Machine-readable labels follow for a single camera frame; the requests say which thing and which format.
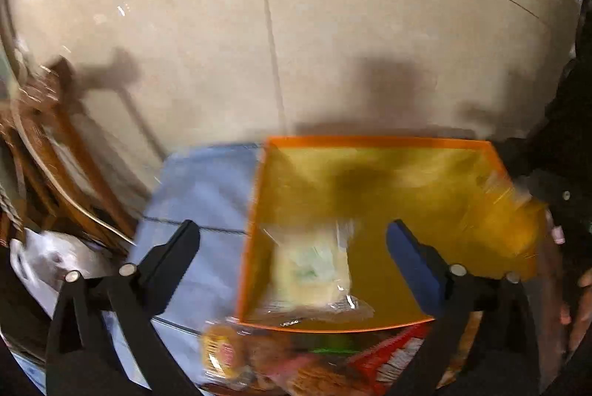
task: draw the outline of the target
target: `blue towel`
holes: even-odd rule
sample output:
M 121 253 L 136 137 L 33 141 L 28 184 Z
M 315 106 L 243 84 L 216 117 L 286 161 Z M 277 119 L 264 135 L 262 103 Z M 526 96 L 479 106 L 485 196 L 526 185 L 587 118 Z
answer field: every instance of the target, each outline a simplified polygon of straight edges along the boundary
M 161 171 L 161 185 L 144 215 L 179 222 L 191 219 L 200 226 L 244 230 L 259 152 L 257 145 L 242 145 L 190 149 L 171 155 Z M 172 224 L 142 221 L 135 237 L 137 246 L 128 260 L 140 262 L 153 246 L 167 242 L 175 230 Z M 201 331 L 206 321 L 234 314 L 244 242 L 243 234 L 202 230 L 199 252 L 160 316 L 171 324 L 153 321 L 165 346 L 195 383 L 205 381 L 195 331 Z M 147 386 L 116 321 L 111 331 L 128 377 Z

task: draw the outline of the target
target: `orange tray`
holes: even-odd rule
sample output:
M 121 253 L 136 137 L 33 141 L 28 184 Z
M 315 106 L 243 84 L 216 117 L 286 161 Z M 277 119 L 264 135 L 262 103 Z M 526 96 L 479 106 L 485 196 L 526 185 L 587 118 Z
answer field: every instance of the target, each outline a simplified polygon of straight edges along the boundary
M 245 325 L 298 332 L 372 331 L 429 321 L 386 249 L 387 225 L 402 219 L 419 241 L 473 274 L 534 274 L 540 211 L 521 226 L 520 244 L 507 227 L 475 233 L 467 208 L 492 173 L 507 178 L 489 142 L 421 137 L 272 137 L 259 165 L 243 254 L 237 319 Z M 269 286 L 274 242 L 265 225 L 353 220 L 348 248 L 351 294 L 374 309 L 362 321 L 261 322 L 254 310 Z

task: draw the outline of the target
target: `grocery item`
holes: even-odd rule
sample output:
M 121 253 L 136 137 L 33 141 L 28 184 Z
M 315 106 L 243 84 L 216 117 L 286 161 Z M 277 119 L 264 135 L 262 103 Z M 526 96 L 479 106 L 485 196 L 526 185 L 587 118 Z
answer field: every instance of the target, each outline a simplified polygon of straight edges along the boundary
M 338 372 L 316 355 L 304 354 L 280 364 L 270 378 L 291 396 L 370 396 L 360 379 Z
M 201 359 L 206 376 L 233 389 L 245 387 L 251 375 L 244 335 L 227 323 L 208 324 L 201 335 Z
M 458 348 L 438 383 L 438 388 L 450 384 L 463 369 L 469 352 L 475 342 L 479 330 L 482 311 L 472 312 L 463 332 Z M 352 356 L 347 364 L 364 374 L 378 396 L 382 396 L 387 389 L 405 370 L 411 362 L 430 331 L 430 323 L 416 324 L 401 331 L 382 343 L 360 354 Z
M 350 295 L 347 243 L 351 222 L 317 224 L 298 228 L 267 228 L 276 243 L 270 267 L 270 291 L 259 309 L 261 316 L 283 324 L 303 318 L 343 321 L 369 317 L 372 309 Z
M 277 385 L 267 373 L 280 362 L 289 359 L 292 345 L 287 334 L 254 334 L 247 338 L 249 363 L 256 376 L 256 388 L 274 389 Z
M 365 375 L 374 393 L 382 396 L 419 351 L 428 332 L 428 324 L 413 325 L 349 358 L 347 364 Z

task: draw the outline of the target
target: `plastic bag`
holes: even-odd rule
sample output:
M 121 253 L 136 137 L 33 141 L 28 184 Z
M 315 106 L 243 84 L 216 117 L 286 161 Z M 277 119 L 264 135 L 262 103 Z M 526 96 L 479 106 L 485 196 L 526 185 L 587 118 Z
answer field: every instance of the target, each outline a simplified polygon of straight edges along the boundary
M 231 389 L 245 388 L 253 379 L 248 364 L 244 328 L 229 322 L 208 322 L 201 334 L 201 361 L 206 379 Z
M 457 374 L 463 369 L 473 342 L 475 342 L 475 336 L 482 317 L 482 311 L 470 313 L 465 331 L 459 339 L 457 351 L 448 363 L 448 368 L 442 375 L 437 388 L 453 382 L 457 378 Z M 430 329 L 431 324 L 429 322 L 412 325 L 396 336 L 352 356 L 347 360 L 347 365 L 366 376 L 374 394 L 382 396 L 415 357 Z
M 74 236 L 26 229 L 27 242 L 10 241 L 10 264 L 49 317 L 53 316 L 64 276 L 76 269 L 86 279 L 114 273 L 109 260 Z
M 271 286 L 259 319 L 294 324 L 300 319 L 344 322 L 371 317 L 372 308 L 350 294 L 347 245 L 353 223 L 336 221 L 300 228 L 266 228 L 276 243 Z
M 256 378 L 252 388 L 264 391 L 277 388 L 268 374 L 293 354 L 290 336 L 279 331 L 265 331 L 250 335 L 247 342 L 249 364 Z

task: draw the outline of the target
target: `wooden chair leg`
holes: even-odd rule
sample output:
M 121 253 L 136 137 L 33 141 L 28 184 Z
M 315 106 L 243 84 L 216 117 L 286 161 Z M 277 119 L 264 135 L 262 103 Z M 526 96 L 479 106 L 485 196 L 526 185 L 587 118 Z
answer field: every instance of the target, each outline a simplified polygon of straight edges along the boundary
M 18 160 L 22 169 L 23 174 L 27 182 L 31 185 L 35 193 L 39 196 L 41 203 L 45 206 L 45 209 L 49 214 L 53 214 L 54 216 L 58 215 L 59 209 L 51 198 L 46 183 L 42 180 L 39 172 L 37 171 L 36 167 L 33 165 L 34 163 L 30 160 L 28 152 L 26 149 L 22 148 L 20 144 L 20 137 L 18 134 L 15 133 L 14 130 L 11 130 L 9 135 L 5 135 L 5 140 L 10 140 L 11 142 L 8 143 L 8 146 L 13 153 L 14 160 Z
M 43 129 L 40 127 L 39 122 L 35 121 L 32 115 L 26 113 L 21 114 L 21 121 L 23 123 L 23 129 L 34 150 L 44 161 L 55 180 L 57 180 L 63 190 L 65 190 L 72 199 L 78 202 L 78 204 L 84 207 L 89 213 L 93 214 L 92 208 L 87 202 L 87 197 L 70 178 L 66 168 L 51 145 L 51 142 L 49 142 Z M 57 198 L 63 200 L 64 206 L 68 210 L 70 217 L 80 224 L 88 234 L 96 237 L 107 247 L 112 248 L 119 253 L 125 254 L 127 252 L 121 245 L 120 240 L 114 234 L 105 230 L 96 222 L 82 214 L 81 211 L 70 204 L 70 202 L 68 202 L 67 199 L 64 198 L 53 186 L 51 186 L 51 189 Z
M 2 211 L 2 216 L 0 217 L 0 244 L 4 247 L 8 245 L 8 231 L 10 229 L 10 219 L 8 218 L 8 214 Z
M 55 214 L 47 214 L 41 224 L 41 231 L 50 231 L 56 221 L 57 217 Z
M 109 184 L 105 181 L 97 164 L 93 161 L 84 142 L 76 132 L 65 109 L 61 105 L 52 108 L 51 121 L 53 128 L 60 137 L 60 140 L 68 147 L 76 162 L 81 167 L 92 188 L 97 193 L 104 208 L 119 225 L 121 231 L 127 237 L 133 237 L 135 233 L 135 220 L 125 211 Z
M 21 160 L 18 158 L 14 159 L 14 168 L 16 170 L 17 173 L 17 179 L 22 180 L 23 184 L 25 183 L 25 174 L 23 171 L 23 165 L 21 163 Z M 21 221 L 23 222 L 18 228 L 17 228 L 17 239 L 22 242 L 25 243 L 26 238 L 25 238 L 25 227 L 24 227 L 24 223 L 27 220 L 27 194 L 26 194 L 26 188 L 24 189 L 25 193 L 21 194 L 19 193 L 18 195 L 18 199 L 16 202 L 16 210 L 17 210 L 17 214 L 19 215 L 19 217 L 21 218 Z

